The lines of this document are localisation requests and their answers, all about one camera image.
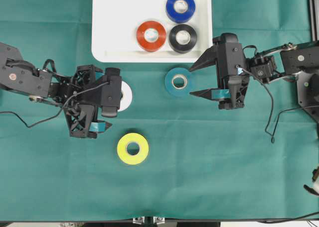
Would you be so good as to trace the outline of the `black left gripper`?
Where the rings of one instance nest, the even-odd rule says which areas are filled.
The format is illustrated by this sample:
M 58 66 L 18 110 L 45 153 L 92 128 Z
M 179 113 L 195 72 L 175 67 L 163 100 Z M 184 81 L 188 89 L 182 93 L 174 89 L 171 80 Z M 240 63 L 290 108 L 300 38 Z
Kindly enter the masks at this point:
M 52 82 L 49 89 L 49 97 L 61 106 L 67 99 L 79 93 L 87 86 L 104 75 L 104 71 L 94 65 L 77 67 L 74 76 L 59 75 L 55 65 L 49 70 L 57 82 Z M 77 138 L 97 138 L 98 132 L 105 132 L 112 126 L 111 123 L 97 120 L 98 105 L 84 101 L 83 95 L 73 97 L 63 109 L 69 134 Z

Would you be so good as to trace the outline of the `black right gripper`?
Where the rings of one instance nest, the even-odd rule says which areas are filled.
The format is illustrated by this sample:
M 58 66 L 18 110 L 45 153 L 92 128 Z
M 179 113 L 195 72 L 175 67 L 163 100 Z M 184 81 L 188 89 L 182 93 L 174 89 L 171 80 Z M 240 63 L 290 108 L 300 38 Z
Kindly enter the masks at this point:
M 194 62 L 194 64 L 189 68 L 190 72 L 195 70 L 203 69 L 209 66 L 216 65 L 217 51 L 216 46 L 212 46 L 206 49 L 201 56 Z M 200 91 L 190 92 L 190 95 L 205 98 L 211 101 L 219 101 L 218 107 L 220 109 L 237 109 L 244 107 L 244 98 L 247 91 L 247 86 L 249 83 L 249 77 L 243 72 L 244 69 L 240 68 L 242 71 L 240 75 L 229 76 L 226 81 L 226 87 L 223 88 L 218 85 L 217 89 L 206 89 Z

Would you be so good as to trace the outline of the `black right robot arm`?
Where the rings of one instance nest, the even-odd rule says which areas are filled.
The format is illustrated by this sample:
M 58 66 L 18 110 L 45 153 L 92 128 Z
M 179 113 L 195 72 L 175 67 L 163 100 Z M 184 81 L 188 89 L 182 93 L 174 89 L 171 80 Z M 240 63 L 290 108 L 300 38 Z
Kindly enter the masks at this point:
M 319 43 L 284 44 L 252 58 L 245 57 L 244 47 L 234 33 L 213 38 L 190 71 L 216 66 L 217 88 L 191 92 L 191 95 L 217 101 L 220 109 L 244 107 L 250 78 L 270 84 L 295 76 L 300 107 L 315 121 L 319 119 Z

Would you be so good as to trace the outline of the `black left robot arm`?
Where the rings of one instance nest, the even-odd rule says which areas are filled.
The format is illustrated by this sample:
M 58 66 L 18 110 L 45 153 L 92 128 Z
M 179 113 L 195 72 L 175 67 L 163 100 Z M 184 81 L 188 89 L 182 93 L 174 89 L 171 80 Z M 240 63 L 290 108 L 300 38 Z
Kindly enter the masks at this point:
M 79 66 L 73 76 L 64 76 L 57 73 L 52 59 L 37 69 L 17 48 L 0 45 L 0 88 L 25 95 L 32 102 L 58 107 L 71 137 L 95 139 L 111 127 L 111 123 L 98 119 L 100 101 L 88 101 L 88 91 L 101 92 L 105 82 L 105 73 L 94 65 Z

